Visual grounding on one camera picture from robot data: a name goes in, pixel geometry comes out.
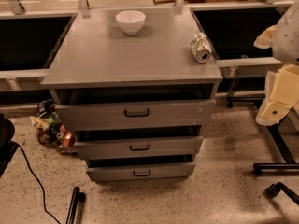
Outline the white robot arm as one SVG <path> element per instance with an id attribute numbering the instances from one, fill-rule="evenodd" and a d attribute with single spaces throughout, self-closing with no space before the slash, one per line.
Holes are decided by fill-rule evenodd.
<path id="1" fill-rule="evenodd" d="M 278 124 L 299 101 L 299 0 L 296 0 L 276 25 L 264 30 L 254 41 L 259 49 L 272 49 L 283 66 L 268 72 L 265 98 L 256 122 L 263 126 Z"/>

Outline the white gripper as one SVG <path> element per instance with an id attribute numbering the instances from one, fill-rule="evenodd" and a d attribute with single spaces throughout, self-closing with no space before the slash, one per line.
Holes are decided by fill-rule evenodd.
<path id="1" fill-rule="evenodd" d="M 262 126 L 279 124 L 299 101 L 299 66 L 284 65 L 275 73 L 275 81 L 270 95 L 270 102 L 264 99 L 256 122 Z"/>

